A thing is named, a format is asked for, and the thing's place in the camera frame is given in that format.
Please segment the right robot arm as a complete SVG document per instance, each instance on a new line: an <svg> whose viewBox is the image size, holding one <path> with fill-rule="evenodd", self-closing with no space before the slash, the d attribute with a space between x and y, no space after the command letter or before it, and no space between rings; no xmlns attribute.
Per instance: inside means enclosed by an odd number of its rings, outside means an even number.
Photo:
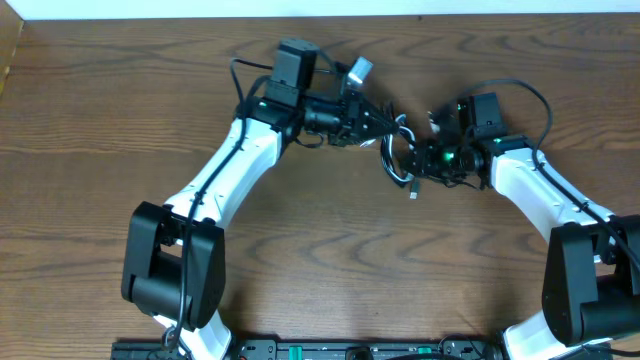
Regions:
<svg viewBox="0 0 640 360"><path fill-rule="evenodd" d="M447 187L476 175L547 242L542 309L502 333L507 359L611 357L639 332L639 218L592 202L525 135L508 131L493 93L430 114L434 138L412 144L406 172Z"/></svg>

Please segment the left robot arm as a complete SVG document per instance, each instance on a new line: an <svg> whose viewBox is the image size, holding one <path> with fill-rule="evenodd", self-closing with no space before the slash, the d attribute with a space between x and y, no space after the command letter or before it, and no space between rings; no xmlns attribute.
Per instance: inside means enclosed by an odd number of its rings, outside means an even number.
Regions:
<svg viewBox="0 0 640 360"><path fill-rule="evenodd" d="M232 334L218 312L226 281L225 229L260 177L306 132L344 147L395 133L393 117L361 87L373 65L327 62L328 95L311 92L326 53L301 39L279 43L239 103L228 135L200 172L163 204L141 203L128 229L122 297L161 323L162 351L187 359L222 359Z"/></svg>

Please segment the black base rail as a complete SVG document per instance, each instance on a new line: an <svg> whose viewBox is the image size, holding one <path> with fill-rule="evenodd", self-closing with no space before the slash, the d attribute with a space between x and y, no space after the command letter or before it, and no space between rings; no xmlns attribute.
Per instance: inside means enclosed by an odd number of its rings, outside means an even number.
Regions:
<svg viewBox="0 0 640 360"><path fill-rule="evenodd" d="M484 341L449 338L440 341L401 343L285 342L269 339L239 341L223 360L348 360L397 359L423 354L427 359L505 359L498 345ZM180 348L166 351L155 342L115 342L110 360L197 359L195 352Z"/></svg>

